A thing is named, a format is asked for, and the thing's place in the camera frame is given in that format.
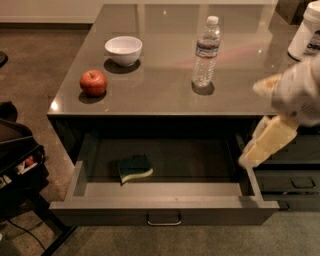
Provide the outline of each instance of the cable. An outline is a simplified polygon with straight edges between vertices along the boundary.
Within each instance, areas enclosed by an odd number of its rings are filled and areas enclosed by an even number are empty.
[[[7,221],[8,221],[11,225],[15,226],[16,228],[21,229],[21,230],[23,230],[24,232],[26,232],[26,233],[28,233],[29,235],[31,235],[34,239],[37,240],[37,242],[40,244],[40,246],[42,247],[42,249],[43,249],[44,251],[46,250],[46,248],[45,248],[44,245],[41,243],[41,241],[40,241],[34,234],[32,234],[29,230],[26,230],[26,229],[18,226],[17,224],[13,223],[9,218],[7,218]]]

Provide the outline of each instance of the floor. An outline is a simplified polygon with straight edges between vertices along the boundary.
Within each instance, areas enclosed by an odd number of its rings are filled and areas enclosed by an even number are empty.
[[[9,56],[0,69],[0,101],[18,108],[18,122],[44,145],[49,185],[41,192],[49,202],[62,200],[64,173],[72,163],[47,120],[46,112],[73,58],[85,28],[0,27],[0,50]],[[56,237],[32,211],[11,221],[32,232],[48,247]],[[320,212],[279,211],[262,226],[78,227],[54,255],[319,255]],[[0,222],[0,255],[41,255],[28,233]]]

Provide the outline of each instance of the apple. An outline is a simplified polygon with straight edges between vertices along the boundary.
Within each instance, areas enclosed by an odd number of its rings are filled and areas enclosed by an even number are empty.
[[[80,77],[80,87],[89,97],[99,97],[107,88],[107,78],[100,70],[88,70]]]

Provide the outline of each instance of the water bottle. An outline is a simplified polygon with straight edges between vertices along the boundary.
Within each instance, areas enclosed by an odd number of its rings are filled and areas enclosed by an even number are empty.
[[[197,40],[192,82],[199,88],[210,85],[220,45],[219,18],[209,16],[203,33]]]

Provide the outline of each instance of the white bowl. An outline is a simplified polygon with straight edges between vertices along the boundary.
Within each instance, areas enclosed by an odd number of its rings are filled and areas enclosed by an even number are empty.
[[[105,48],[115,63],[128,67],[139,59],[142,42],[132,36],[119,36],[106,42]]]

